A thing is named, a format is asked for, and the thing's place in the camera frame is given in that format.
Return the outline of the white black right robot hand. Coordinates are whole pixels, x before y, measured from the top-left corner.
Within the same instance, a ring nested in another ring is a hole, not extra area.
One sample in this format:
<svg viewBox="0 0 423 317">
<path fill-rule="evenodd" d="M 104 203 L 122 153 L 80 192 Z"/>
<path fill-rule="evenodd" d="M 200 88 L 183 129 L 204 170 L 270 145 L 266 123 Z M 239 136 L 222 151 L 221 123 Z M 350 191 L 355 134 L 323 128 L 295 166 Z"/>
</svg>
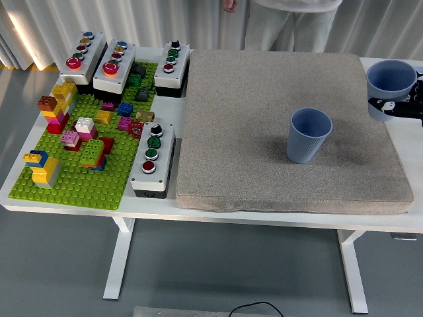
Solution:
<svg viewBox="0 0 423 317">
<path fill-rule="evenodd" d="M 422 119 L 422 68 L 387 60 L 367 71 L 369 115 L 381 122 L 394 117 Z"/>
</svg>

